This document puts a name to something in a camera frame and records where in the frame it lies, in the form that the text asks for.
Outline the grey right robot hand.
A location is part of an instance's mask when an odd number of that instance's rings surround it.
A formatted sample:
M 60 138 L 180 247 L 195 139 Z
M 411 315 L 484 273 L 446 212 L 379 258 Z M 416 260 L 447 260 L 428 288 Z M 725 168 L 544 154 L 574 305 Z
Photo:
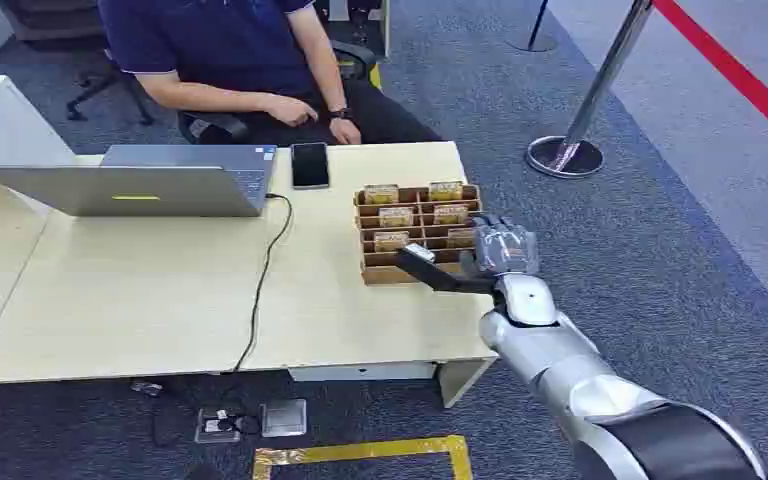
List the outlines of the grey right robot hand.
M 481 276 L 536 275 L 540 269 L 537 235 L 507 217 L 473 215 L 474 265 Z

